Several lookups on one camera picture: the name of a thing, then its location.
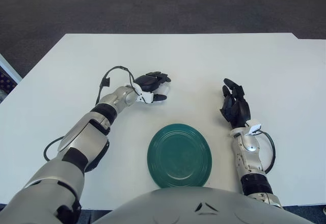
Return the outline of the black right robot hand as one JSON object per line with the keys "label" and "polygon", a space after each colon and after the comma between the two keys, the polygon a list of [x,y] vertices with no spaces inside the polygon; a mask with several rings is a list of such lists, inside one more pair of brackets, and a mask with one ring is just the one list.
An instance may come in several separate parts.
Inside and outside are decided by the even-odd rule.
{"label": "black right robot hand", "polygon": [[225,78],[222,92],[224,101],[220,109],[221,114],[233,129],[245,127],[246,121],[251,119],[251,114],[242,86]]}

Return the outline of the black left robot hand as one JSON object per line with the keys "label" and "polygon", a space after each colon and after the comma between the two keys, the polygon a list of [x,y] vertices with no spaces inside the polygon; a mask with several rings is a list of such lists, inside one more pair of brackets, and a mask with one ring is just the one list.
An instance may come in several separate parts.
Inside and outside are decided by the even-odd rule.
{"label": "black left robot hand", "polygon": [[169,82],[171,82],[171,79],[167,74],[156,71],[136,78],[131,85],[137,94],[137,101],[148,104],[165,101],[167,99],[166,94],[158,94],[156,90],[158,90],[162,84]]}

